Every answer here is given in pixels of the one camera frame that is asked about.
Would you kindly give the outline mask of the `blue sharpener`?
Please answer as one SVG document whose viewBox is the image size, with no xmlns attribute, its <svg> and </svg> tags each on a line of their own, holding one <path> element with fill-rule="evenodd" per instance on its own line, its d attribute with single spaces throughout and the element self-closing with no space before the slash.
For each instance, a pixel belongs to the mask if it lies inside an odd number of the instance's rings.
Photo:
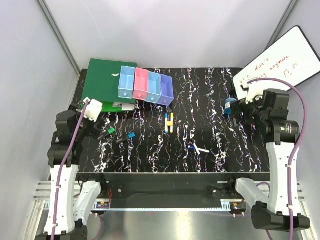
<svg viewBox="0 0 320 240">
<path fill-rule="evenodd" d="M 128 137 L 129 137 L 130 139 L 134 138 L 135 136 L 136 136 L 136 135 L 135 135 L 134 132 L 131 132 L 131 133 L 128 134 Z"/>
</svg>

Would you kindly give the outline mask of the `green ring binder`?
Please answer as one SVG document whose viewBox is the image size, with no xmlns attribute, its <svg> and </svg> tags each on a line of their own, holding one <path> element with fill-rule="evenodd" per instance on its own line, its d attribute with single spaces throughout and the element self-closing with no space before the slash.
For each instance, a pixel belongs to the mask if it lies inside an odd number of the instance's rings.
<svg viewBox="0 0 320 240">
<path fill-rule="evenodd" d="M 133 111 L 137 101 L 118 96 L 122 66 L 136 68 L 137 64 L 92 58 L 89 61 L 81 101 L 89 98 L 102 103 L 102 113 Z"/>
</svg>

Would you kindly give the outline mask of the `green sharpener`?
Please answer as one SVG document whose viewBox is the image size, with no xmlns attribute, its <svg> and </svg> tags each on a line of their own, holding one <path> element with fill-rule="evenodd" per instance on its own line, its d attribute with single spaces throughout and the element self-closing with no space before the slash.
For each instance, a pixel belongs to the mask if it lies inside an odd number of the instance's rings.
<svg viewBox="0 0 320 240">
<path fill-rule="evenodd" d="M 108 133 L 111 135 L 115 132 L 116 130 L 112 127 L 110 129 L 108 129 Z"/>
</svg>

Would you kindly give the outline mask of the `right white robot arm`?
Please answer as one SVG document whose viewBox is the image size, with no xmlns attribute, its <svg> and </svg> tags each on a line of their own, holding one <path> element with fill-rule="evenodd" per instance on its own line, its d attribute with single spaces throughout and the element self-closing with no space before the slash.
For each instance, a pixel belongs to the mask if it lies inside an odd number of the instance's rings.
<svg viewBox="0 0 320 240">
<path fill-rule="evenodd" d="M 267 89 L 252 103 L 230 100 L 225 106 L 231 114 L 243 115 L 244 122 L 254 124 L 264 137 L 270 165 L 270 190 L 266 196 L 249 178 L 238 178 L 227 185 L 232 198 L 242 196 L 251 207 L 251 220 L 258 230 L 288 232 L 307 230 L 310 219 L 302 215 L 297 189 L 297 153 L 290 159 L 300 137 L 297 122 L 288 120 L 290 95 Z"/>
</svg>

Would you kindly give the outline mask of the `white marker pen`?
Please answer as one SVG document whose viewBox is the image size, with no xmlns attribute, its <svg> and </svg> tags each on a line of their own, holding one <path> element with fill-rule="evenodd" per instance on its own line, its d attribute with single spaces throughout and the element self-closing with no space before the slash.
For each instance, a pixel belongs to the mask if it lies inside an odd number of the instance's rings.
<svg viewBox="0 0 320 240">
<path fill-rule="evenodd" d="M 200 153 L 207 153 L 207 154 L 210 153 L 209 150 L 199 148 L 199 147 L 196 145 L 196 143 L 193 144 L 193 147 L 194 147 L 194 149 L 196 150 L 196 152 L 197 152 L 198 154 L 200 154 Z"/>
</svg>

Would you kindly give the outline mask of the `blue capped white marker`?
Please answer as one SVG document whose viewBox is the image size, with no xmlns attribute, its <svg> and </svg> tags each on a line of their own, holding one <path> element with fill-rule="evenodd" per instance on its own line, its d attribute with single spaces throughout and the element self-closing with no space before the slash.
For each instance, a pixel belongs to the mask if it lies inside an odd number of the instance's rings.
<svg viewBox="0 0 320 240">
<path fill-rule="evenodd" d="M 169 121 L 169 115 L 168 113 L 165 113 L 165 133 L 169 133 L 169 126 L 168 126 L 168 121 Z"/>
</svg>

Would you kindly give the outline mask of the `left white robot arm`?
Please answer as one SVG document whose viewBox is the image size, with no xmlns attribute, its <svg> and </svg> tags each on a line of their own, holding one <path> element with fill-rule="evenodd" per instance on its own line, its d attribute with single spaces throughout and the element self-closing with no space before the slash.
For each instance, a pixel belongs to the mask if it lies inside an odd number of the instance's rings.
<svg viewBox="0 0 320 240">
<path fill-rule="evenodd" d="M 37 240 L 86 240 L 87 222 L 97 198 L 108 193 L 103 179 L 87 179 L 75 198 L 75 183 L 85 137 L 102 140 L 108 136 L 98 125 L 99 110 L 65 110 L 57 114 L 56 131 L 48 150 L 50 202 L 47 221 Z"/>
</svg>

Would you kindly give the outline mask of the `light blue bin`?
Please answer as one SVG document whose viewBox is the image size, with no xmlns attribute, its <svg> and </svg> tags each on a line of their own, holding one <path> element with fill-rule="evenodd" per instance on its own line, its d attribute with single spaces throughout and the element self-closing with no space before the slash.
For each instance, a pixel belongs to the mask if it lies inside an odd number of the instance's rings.
<svg viewBox="0 0 320 240">
<path fill-rule="evenodd" d="M 135 67 L 121 67 L 118 85 L 119 98 L 131 99 L 133 97 L 135 70 Z"/>
</svg>

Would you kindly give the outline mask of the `yellow capped white marker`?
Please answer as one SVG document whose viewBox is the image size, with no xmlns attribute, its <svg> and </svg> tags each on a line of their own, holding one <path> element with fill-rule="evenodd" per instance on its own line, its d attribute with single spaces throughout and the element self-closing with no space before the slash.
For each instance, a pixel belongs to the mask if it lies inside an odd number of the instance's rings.
<svg viewBox="0 0 320 240">
<path fill-rule="evenodd" d="M 173 112 L 170 113 L 169 126 L 170 126 L 170 133 L 173 133 L 174 132 L 174 113 Z"/>
</svg>

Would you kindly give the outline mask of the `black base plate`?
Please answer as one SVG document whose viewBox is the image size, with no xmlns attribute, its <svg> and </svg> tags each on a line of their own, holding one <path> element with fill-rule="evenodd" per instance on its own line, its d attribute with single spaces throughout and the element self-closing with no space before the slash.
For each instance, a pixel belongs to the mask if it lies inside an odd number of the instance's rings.
<svg viewBox="0 0 320 240">
<path fill-rule="evenodd" d="M 100 181 L 102 197 L 111 190 L 112 210 L 213 209 L 221 207 L 221 199 L 234 199 L 226 193 L 231 178 L 250 178 L 267 182 L 268 172 L 223 173 L 93 173 L 79 172 L 78 181 Z"/>
</svg>

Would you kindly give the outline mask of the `pink bin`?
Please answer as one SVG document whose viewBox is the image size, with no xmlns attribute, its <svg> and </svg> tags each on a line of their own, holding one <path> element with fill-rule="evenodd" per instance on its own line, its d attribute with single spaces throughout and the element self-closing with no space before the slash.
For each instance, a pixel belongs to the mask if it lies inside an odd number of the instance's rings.
<svg viewBox="0 0 320 240">
<path fill-rule="evenodd" d="M 149 90 L 149 71 L 143 68 L 135 69 L 134 87 L 132 97 L 144 101 Z"/>
</svg>

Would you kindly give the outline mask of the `aluminium frame rail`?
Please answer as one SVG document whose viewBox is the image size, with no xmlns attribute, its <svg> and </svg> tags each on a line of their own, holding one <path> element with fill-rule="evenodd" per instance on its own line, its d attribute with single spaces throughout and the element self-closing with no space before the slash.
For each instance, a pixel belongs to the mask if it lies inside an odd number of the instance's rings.
<svg viewBox="0 0 320 240">
<path fill-rule="evenodd" d="M 37 5 L 39 6 L 40 11 L 42 12 L 45 20 L 47 21 L 53 35 L 55 36 L 60 48 L 62 49 L 64 55 L 66 56 L 69 64 L 71 65 L 73 71 L 75 74 L 79 77 L 81 75 L 81 69 L 79 65 L 76 62 L 76 59 L 74 58 L 65 38 L 63 37 L 59 26 L 51 13 L 47 3 L 45 0 L 35 0 Z"/>
</svg>

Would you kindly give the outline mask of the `teal blue bin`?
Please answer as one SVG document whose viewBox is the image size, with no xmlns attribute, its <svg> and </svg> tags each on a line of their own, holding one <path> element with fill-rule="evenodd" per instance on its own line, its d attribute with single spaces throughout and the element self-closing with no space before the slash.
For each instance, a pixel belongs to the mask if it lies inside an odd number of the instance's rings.
<svg viewBox="0 0 320 240">
<path fill-rule="evenodd" d="M 145 101 L 157 104 L 161 98 L 161 75 L 155 72 L 148 73 L 148 93 Z"/>
</svg>

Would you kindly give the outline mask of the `purple bin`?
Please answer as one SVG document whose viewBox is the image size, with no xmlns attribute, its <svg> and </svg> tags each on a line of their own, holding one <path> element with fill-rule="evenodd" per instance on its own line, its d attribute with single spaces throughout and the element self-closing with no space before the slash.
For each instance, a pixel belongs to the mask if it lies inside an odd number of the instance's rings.
<svg viewBox="0 0 320 240">
<path fill-rule="evenodd" d="M 159 105 L 169 106 L 174 100 L 173 80 L 171 76 L 161 74 L 161 96 Z"/>
</svg>

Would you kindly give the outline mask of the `dark blue capped marker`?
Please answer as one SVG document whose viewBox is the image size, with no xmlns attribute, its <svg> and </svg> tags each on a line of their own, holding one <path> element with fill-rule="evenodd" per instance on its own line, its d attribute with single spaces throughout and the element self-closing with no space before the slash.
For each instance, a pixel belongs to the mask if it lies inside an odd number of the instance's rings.
<svg viewBox="0 0 320 240">
<path fill-rule="evenodd" d="M 194 145 L 189 145 L 189 146 L 188 146 L 188 149 L 190 149 L 190 150 L 196 150 L 196 148 L 195 148 Z"/>
</svg>

